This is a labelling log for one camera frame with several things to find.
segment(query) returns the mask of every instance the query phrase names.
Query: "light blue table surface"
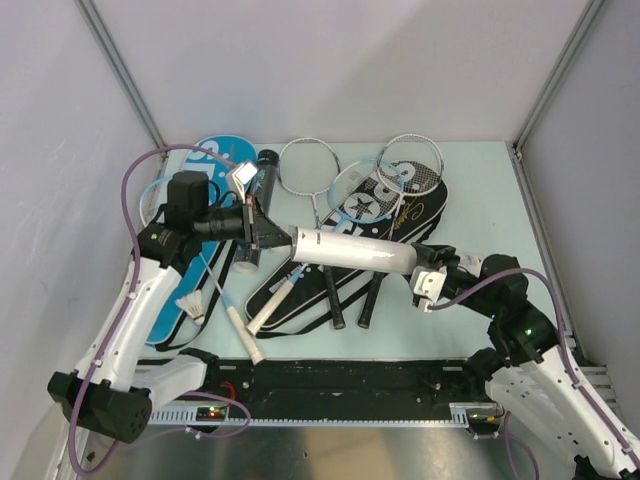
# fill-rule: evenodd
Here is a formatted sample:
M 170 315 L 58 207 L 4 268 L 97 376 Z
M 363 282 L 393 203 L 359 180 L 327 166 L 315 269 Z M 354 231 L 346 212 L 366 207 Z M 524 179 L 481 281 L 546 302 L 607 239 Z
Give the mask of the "light blue table surface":
M 504 253 L 517 256 L 522 266 L 543 271 L 542 260 L 516 182 L 506 145 L 501 142 L 439 143 L 445 161 L 444 180 L 449 200 L 442 221 L 430 238 L 433 244 L 449 244 L 459 252 L 482 255 Z M 339 143 L 332 145 L 342 165 L 364 157 L 375 156 L 382 146 L 376 143 Z M 282 145 L 257 145 L 256 150 Z M 169 159 L 167 173 L 179 168 L 185 152 L 175 152 Z M 309 162 L 313 174 L 313 162 Z M 329 212 L 326 199 L 319 199 L 321 215 Z M 287 193 L 276 185 L 270 216 L 281 226 L 291 223 L 313 227 L 311 202 Z M 244 314 L 244 303 L 264 280 L 286 259 L 285 252 L 265 251 L 258 273 L 231 272 L 226 290 Z M 348 288 L 340 290 L 346 298 L 370 278 L 362 275 Z M 203 290 L 207 298 L 211 282 Z M 536 279 L 530 279 L 529 298 L 552 318 L 551 302 L 546 290 Z M 382 284 L 378 304 L 369 330 L 356 326 L 363 300 L 345 310 L 347 328 L 334 331 L 330 322 L 302 336 L 260 340 L 269 359 L 452 359 L 466 358 L 478 349 L 490 346 L 486 331 L 488 319 L 464 307 L 424 314 L 411 305 L 411 292 L 400 276 L 390 275 Z M 286 323 L 279 331 L 296 331 L 324 311 L 313 307 Z M 185 322 L 176 342 L 187 341 L 196 327 Z M 222 302 L 213 318 L 191 346 L 223 358 L 248 358 L 226 317 Z M 145 347 L 143 358 L 174 356 L 175 352 L 158 353 Z

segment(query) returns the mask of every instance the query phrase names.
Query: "cable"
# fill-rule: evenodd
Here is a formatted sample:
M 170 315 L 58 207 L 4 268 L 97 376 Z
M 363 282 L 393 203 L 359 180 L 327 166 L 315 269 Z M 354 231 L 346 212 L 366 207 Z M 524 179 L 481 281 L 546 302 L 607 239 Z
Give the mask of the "cable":
M 235 201 L 238 201 L 238 194 L 232 190 L 227 190 L 226 192 L 224 192 L 224 194 L 222 195 L 222 198 L 220 198 L 219 200 L 217 200 L 214 205 L 216 207 L 219 207 L 220 205 L 222 205 L 225 200 L 227 199 L 227 197 L 229 195 L 233 195 L 235 197 Z
M 495 433 L 478 434 L 473 430 L 473 427 L 471 425 L 469 425 L 469 433 L 473 435 L 474 440 L 497 440 L 499 438 L 504 438 L 505 446 L 507 448 L 507 458 L 509 459 L 511 472 L 513 473 L 513 476 L 516 478 L 516 480 L 521 480 L 520 475 L 518 474 L 518 469 L 516 468 L 516 463 L 513 458 L 513 453 L 511 452 L 510 441 L 513 440 L 518 445 L 520 445 L 522 449 L 527 453 L 527 455 L 529 456 L 529 459 L 531 460 L 531 464 L 533 465 L 533 470 L 535 472 L 536 480 L 540 480 L 540 467 L 538 465 L 538 461 L 536 460 L 535 455 L 533 454 L 533 450 L 531 450 L 529 445 L 527 445 L 527 442 L 522 440 L 520 437 L 517 437 L 516 435 L 509 433 L 509 417 L 510 416 L 511 416 L 511 412 L 507 412 L 504 416 L 503 421 L 501 422 L 501 425 L 504 426 L 502 433 L 498 433 L 496 431 Z
M 235 396 L 235 390 L 233 390 L 233 387 L 231 387 L 232 390 L 232 394 L 233 396 Z M 169 428 L 167 430 L 162 430 L 161 432 L 158 432 L 154 435 L 151 435 L 150 437 L 147 437 L 143 440 L 138 440 L 130 445 L 122 445 L 122 444 L 118 444 L 115 447 L 115 451 L 117 452 L 125 452 L 128 450 L 134 450 L 138 447 L 141 447 L 143 445 L 146 445 L 147 443 L 150 443 L 154 440 L 156 440 L 157 438 L 163 437 L 165 435 L 169 435 L 171 433 L 177 433 L 177 432 L 185 432 L 185 433 L 192 433 L 195 432 L 195 435 L 197 438 L 199 438 L 200 436 L 205 436 L 207 438 L 227 438 L 227 437 L 233 437 L 235 435 L 238 435 L 239 433 L 244 432 L 250 425 L 251 423 L 251 414 L 249 413 L 249 409 L 247 407 L 245 407 L 242 403 L 234 400 L 233 398 L 226 398 L 226 397 L 221 397 L 219 395 L 214 395 L 212 393 L 207 393 L 207 392 L 187 392 L 184 394 L 184 396 L 195 396 L 195 397 L 204 397 L 204 398 L 208 398 L 210 400 L 215 400 L 215 401 L 222 401 L 227 403 L 228 405 L 235 405 L 236 407 L 238 407 L 240 410 L 242 410 L 242 412 L 245 415 L 245 422 L 237 429 L 234 430 L 232 432 L 229 433 L 224 433 L 224 434 L 211 434 L 211 433 L 205 433 L 202 432 L 200 430 L 198 430 L 197 428 L 191 428 L 189 426 L 185 427 L 175 427 L 175 428 Z M 114 441 L 111 446 L 107 445 L 99 436 L 95 437 L 96 443 L 98 443 L 101 447 L 103 448 L 112 448 L 114 444 L 118 443 L 117 441 Z
M 474 285 L 463 294 L 455 297 L 453 300 L 450 300 L 440 305 L 434 305 L 429 308 L 432 311 L 444 310 L 445 308 L 452 307 L 454 305 L 459 304 L 460 302 L 465 301 L 471 295 L 475 294 L 476 292 L 483 289 L 487 285 L 495 282 L 496 280 L 499 280 L 504 277 L 508 277 L 510 275 L 519 275 L 523 273 L 527 275 L 532 275 L 536 277 L 538 280 L 540 280 L 545 286 L 545 288 L 547 289 L 547 291 L 549 292 L 549 295 L 551 296 L 551 302 L 553 303 L 553 310 L 556 316 L 556 323 L 558 324 L 558 340 L 560 342 L 560 358 L 562 360 L 562 364 L 565 368 L 565 371 L 567 372 L 567 375 L 569 375 L 569 378 L 574 384 L 574 388 L 577 389 L 582 394 L 582 396 L 587 401 L 587 403 L 596 412 L 600 420 L 602 420 L 602 422 L 607 426 L 609 431 L 616 438 L 620 446 L 622 446 L 623 452 L 629 455 L 635 467 L 640 470 L 640 457 L 638 457 L 638 454 L 633 450 L 629 442 L 627 442 L 627 440 L 624 438 L 624 436 L 622 435 L 622 432 L 618 431 L 618 428 L 613 424 L 613 422 L 607 416 L 604 410 L 600 408 L 600 405 L 598 405 L 598 403 L 593 398 L 593 396 L 589 393 L 589 391 L 584 387 L 584 385 L 580 384 L 580 379 L 578 378 L 575 371 L 573 370 L 573 367 L 571 366 L 571 362 L 569 360 L 569 355 L 570 355 L 569 347 L 567 346 L 567 338 L 566 338 L 567 326 L 564 322 L 564 318 L 562 317 L 562 312 L 560 311 L 560 301 L 555 291 L 553 290 L 553 286 L 551 285 L 551 282 L 544 275 L 542 275 L 540 272 L 533 270 L 531 268 L 525 268 L 525 267 L 510 268 L 508 270 L 504 270 L 503 272 L 499 272 L 499 273 L 496 273 L 495 275 L 491 275 L 490 277 L 485 278 L 480 283 Z
M 223 164 L 227 165 L 230 168 L 233 168 L 233 164 L 231 162 L 229 162 L 228 160 L 226 160 L 225 158 L 223 158 L 222 156 L 218 155 L 215 152 L 212 152 L 211 150 L 207 150 L 206 148 L 202 148 L 196 145 L 189 145 L 189 144 L 184 144 L 184 143 L 179 143 L 179 144 L 175 144 L 175 145 L 167 145 L 166 147 L 160 147 L 160 148 L 156 148 L 154 150 L 151 150 L 147 153 L 145 153 L 144 155 L 138 157 L 127 169 L 127 171 L 125 172 L 124 176 L 122 177 L 122 184 L 120 186 L 120 205 L 122 207 L 122 215 L 124 217 L 124 221 L 125 224 L 127 225 L 127 230 L 129 232 L 129 236 L 131 237 L 131 242 L 133 243 L 133 274 L 131 276 L 131 282 L 129 284 L 129 290 L 127 292 L 127 296 L 125 296 L 124 301 L 122 302 L 122 305 L 120 306 L 120 309 L 118 310 L 118 313 L 116 314 L 115 318 L 113 319 L 113 322 L 111 322 L 111 325 L 109 326 L 109 329 L 107 330 L 106 335 L 104 336 L 104 339 L 102 340 L 102 342 L 100 343 L 100 345 L 98 346 L 98 349 L 96 351 L 96 355 L 93 359 L 93 362 L 91 362 L 91 365 L 89 366 L 87 373 L 84 377 L 84 379 L 82 380 L 82 383 L 80 384 L 80 388 L 78 390 L 78 395 L 76 396 L 76 400 L 73 404 L 73 409 L 71 410 L 71 418 L 69 420 L 69 436 L 68 436 L 68 450 L 69 450 L 69 461 L 71 463 L 71 467 L 73 468 L 73 471 L 77 474 L 77 475 L 92 475 L 94 473 L 97 473 L 98 471 L 100 471 L 102 468 L 104 468 L 104 466 L 106 465 L 106 463 L 109 461 L 109 459 L 111 458 L 111 456 L 113 455 L 113 453 L 115 452 L 115 447 L 117 445 L 117 441 L 113 442 L 113 444 L 111 445 L 111 447 L 109 447 L 109 450 L 107 451 L 106 455 L 104 456 L 104 458 L 100 461 L 100 463 L 93 469 L 91 470 L 85 470 L 84 468 L 82 468 L 82 465 L 80 464 L 80 461 L 78 459 L 78 452 L 76 451 L 76 427 L 78 426 L 78 418 L 80 416 L 80 408 L 82 407 L 82 402 L 84 401 L 84 397 L 87 394 L 87 390 L 89 388 L 89 384 L 91 383 L 91 378 L 93 378 L 93 375 L 96 372 L 97 366 L 96 363 L 100 363 L 102 361 L 102 357 L 104 356 L 104 352 L 106 351 L 107 347 L 109 346 L 109 343 L 111 342 L 111 339 L 113 338 L 116 330 L 118 329 L 118 326 L 120 325 L 120 322 L 122 321 L 122 319 L 124 318 L 124 315 L 127 311 L 127 309 L 129 308 L 129 304 L 131 303 L 131 297 L 133 297 L 132 294 L 135 293 L 135 289 L 137 287 L 138 284 L 138 277 L 140 276 L 140 264 L 141 264 L 141 253 L 140 253 L 140 244 L 138 243 L 138 238 L 136 235 L 136 230 L 135 227 L 133 225 L 133 221 L 131 219 L 131 215 L 129 214 L 129 209 L 127 207 L 127 185 L 129 183 L 129 178 L 131 177 L 131 174 L 133 173 L 133 171 L 138 167 L 138 165 L 140 165 L 142 162 L 144 162 L 145 160 L 147 160 L 150 157 L 153 157 L 154 155 L 157 155 L 159 153 L 165 153 L 165 152 L 170 152 L 172 150 L 196 150 L 198 152 L 202 152 L 205 153 L 207 155 L 211 155 L 213 158 L 215 158 L 216 160 L 218 160 L 219 162 L 222 162 Z
M 216 204 L 218 203 L 218 200 L 220 200 L 220 187 L 213 180 L 209 180 L 209 185 L 211 185 L 213 189 L 216 191 L 216 199 L 211 202 L 212 204 Z
M 155 223 L 158 221 L 158 219 L 160 218 L 160 215 L 162 215 L 164 213 L 164 211 L 166 210 L 166 205 L 160 205 L 158 207 L 158 211 L 156 212 L 156 216 L 153 217 L 151 219 L 151 221 L 149 223 Z
M 236 389 L 231 382 L 223 382 L 220 384 L 220 386 L 229 389 L 229 391 L 231 392 L 231 400 L 236 399 Z
M 516 437 L 515 435 L 509 433 L 510 418 L 511 418 L 511 412 L 507 412 L 507 414 L 504 416 L 503 436 L 504 436 L 504 444 L 507 447 L 507 457 L 509 458 L 509 465 L 511 465 L 511 471 L 513 472 L 516 479 L 520 480 L 520 476 L 518 475 L 518 471 L 516 470 L 516 463 L 513 459 L 513 454 L 511 453 L 511 440 L 513 440 L 518 445 L 520 445 L 525 452 L 527 452 L 527 455 L 529 455 L 529 458 L 531 459 L 531 463 L 533 464 L 533 470 L 535 471 L 535 474 L 536 474 L 536 480 L 539 480 L 540 467 L 538 466 L 538 461 L 536 460 L 536 457 L 533 454 L 533 451 L 524 440 L 522 440 L 520 437 Z

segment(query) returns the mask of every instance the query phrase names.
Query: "black racket handle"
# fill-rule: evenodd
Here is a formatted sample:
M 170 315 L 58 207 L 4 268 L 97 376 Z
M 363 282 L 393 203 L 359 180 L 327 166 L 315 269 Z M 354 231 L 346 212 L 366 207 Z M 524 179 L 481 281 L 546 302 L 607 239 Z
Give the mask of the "black racket handle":
M 373 315 L 373 310 L 376 308 L 376 300 L 378 300 L 380 285 L 382 285 L 382 280 L 384 280 L 385 276 L 386 274 L 380 272 L 373 274 L 373 278 L 369 284 L 369 292 L 367 293 L 367 298 L 364 301 L 364 307 L 362 307 L 362 312 L 358 319 L 358 326 L 360 328 L 369 328 L 369 325 L 371 324 L 371 316 Z
M 340 308 L 340 297 L 338 297 L 338 288 L 336 282 L 333 280 L 333 269 L 324 265 L 324 279 L 327 284 L 327 294 L 329 296 L 329 305 L 331 306 L 331 317 L 333 318 L 333 328 L 335 330 L 342 330 L 347 324 L 342 316 L 342 309 Z

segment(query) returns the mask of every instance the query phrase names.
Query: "white shuttlecock tube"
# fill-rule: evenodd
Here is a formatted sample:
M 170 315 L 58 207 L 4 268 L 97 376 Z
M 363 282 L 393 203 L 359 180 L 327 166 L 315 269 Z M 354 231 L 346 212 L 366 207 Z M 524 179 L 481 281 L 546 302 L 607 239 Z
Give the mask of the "white shuttlecock tube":
M 263 361 L 265 358 L 264 354 L 262 353 L 262 351 L 260 351 L 260 347 L 258 347 L 255 339 L 245 330 L 245 324 L 242 321 L 242 317 L 238 313 L 238 310 L 236 310 L 235 307 L 229 307 L 227 308 L 227 315 L 229 315 L 231 324 L 233 325 L 233 328 L 236 329 L 236 332 L 240 337 L 240 341 L 251 357 L 251 361 L 253 362 L 253 364 L 257 365 L 258 363 Z
M 249 324 L 246 326 L 247 331 L 251 335 L 253 335 L 254 337 L 256 336 L 258 331 L 262 328 L 262 325 L 264 325 L 267 320 L 269 320 L 273 312 L 276 310 L 276 308 L 278 308 L 278 305 L 280 305 L 284 301 L 284 299 L 287 298 L 287 295 L 291 293 L 291 290 L 293 290 L 293 285 L 294 282 L 292 282 L 291 279 L 284 282 L 282 286 L 280 286 L 280 288 L 276 291 L 276 293 L 271 296 L 269 301 L 265 303 L 264 307 L 260 309 L 258 314 L 253 317 L 253 320 L 251 320 L 251 322 L 249 322 Z
M 411 245 L 405 243 L 298 227 L 293 234 L 291 259 L 316 265 L 410 275 L 416 266 L 417 254 Z

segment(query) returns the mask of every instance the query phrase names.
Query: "gray wall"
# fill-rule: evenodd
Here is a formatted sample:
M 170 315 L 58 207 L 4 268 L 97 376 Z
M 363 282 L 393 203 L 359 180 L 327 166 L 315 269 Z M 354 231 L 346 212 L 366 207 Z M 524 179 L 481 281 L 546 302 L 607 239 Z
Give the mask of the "gray wall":
M 609 2 L 524 156 L 579 338 L 640 433 L 640 2 Z
M 120 287 L 130 248 L 120 179 L 150 142 L 72 1 L 4 2 L 0 38 L 0 478 L 10 478 L 43 431 L 49 377 L 73 368 Z
M 257 143 L 513 140 L 586 3 L 96 1 L 168 141 Z

